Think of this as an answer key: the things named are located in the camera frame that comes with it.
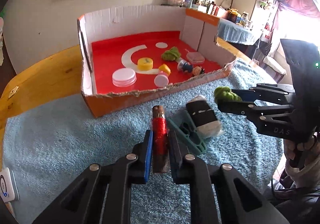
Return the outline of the operator right hand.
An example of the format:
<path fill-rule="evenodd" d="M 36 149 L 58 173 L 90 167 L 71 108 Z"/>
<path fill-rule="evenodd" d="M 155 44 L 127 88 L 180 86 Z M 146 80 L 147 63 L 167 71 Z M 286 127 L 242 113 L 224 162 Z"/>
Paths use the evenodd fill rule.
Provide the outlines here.
<path fill-rule="evenodd" d="M 297 152 L 301 152 L 299 167 L 292 167 Z M 296 188 L 311 188 L 319 186 L 319 138 L 313 134 L 306 143 L 295 144 L 287 139 L 284 140 L 284 154 L 286 157 L 285 171 L 293 180 Z"/>

